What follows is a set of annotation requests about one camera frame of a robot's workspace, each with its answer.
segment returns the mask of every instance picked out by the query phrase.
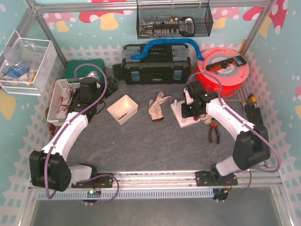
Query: black mesh basket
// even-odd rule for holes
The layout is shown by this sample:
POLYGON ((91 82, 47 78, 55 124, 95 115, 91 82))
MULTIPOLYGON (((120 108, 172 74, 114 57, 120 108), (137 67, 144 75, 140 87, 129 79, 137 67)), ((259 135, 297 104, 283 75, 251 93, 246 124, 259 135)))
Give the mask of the black mesh basket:
POLYGON ((213 19, 207 3, 147 4, 137 0, 138 39, 210 36, 213 19))

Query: pliers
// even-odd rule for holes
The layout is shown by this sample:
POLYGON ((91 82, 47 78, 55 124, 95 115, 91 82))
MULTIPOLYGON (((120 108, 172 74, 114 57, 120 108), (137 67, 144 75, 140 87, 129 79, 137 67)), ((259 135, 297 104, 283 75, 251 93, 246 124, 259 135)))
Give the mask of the pliers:
POLYGON ((214 121, 215 121, 215 119, 212 118, 211 123, 210 123, 210 127, 209 127, 208 139, 209 139, 209 142, 212 143, 212 130, 214 128, 215 133, 216 133, 216 143, 219 144, 221 136, 220 136, 220 133, 219 133, 218 128, 217 128, 218 124, 215 123, 214 121))

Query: red round container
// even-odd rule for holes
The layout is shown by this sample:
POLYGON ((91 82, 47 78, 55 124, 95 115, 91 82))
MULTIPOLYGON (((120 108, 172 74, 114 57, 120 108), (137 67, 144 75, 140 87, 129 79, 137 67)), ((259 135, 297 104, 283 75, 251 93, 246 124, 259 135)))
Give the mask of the red round container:
MULTIPOLYGON (((229 97, 235 94, 248 77, 248 64, 240 67, 232 65, 232 68, 228 67, 228 69, 225 69, 224 71, 218 71, 218 74, 207 71, 206 66, 224 59, 236 57, 239 53, 228 48, 209 48, 205 50, 202 55, 205 60, 198 61, 196 71, 206 72, 216 77, 222 83, 222 97, 229 97)), ((201 82, 206 92, 213 90, 218 92, 220 90, 220 85, 210 76, 198 74, 195 79, 201 82)))

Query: clear plastic bin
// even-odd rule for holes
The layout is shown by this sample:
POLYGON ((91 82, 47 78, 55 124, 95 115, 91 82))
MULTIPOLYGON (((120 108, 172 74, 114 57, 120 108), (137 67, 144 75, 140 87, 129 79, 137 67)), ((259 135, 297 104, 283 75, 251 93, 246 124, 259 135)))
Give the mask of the clear plastic bin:
POLYGON ((24 44, 25 41, 38 45, 34 52, 38 56, 42 57, 42 61, 37 67, 38 69, 35 76, 33 76, 30 81, 21 81, 5 77, 5 73, 11 66, 4 63, 0 68, 0 86, 10 94, 41 96, 52 66, 55 62, 57 53, 52 41, 49 40, 26 39, 19 37, 12 47, 15 51, 18 51, 18 46, 24 44))

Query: white glove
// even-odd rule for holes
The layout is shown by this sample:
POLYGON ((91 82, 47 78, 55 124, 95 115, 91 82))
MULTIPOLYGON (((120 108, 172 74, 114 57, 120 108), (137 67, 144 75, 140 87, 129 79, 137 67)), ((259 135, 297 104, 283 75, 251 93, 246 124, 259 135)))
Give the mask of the white glove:
POLYGON ((211 123, 211 119, 213 117, 209 114, 202 114, 199 116, 199 119, 201 119, 202 121, 204 121, 205 124, 210 124, 211 123))
POLYGON ((155 101, 153 99, 150 100, 149 114, 151 115, 152 121, 161 121, 164 119, 160 105, 166 102, 169 98, 171 98, 171 96, 163 96, 164 93, 159 92, 155 101))

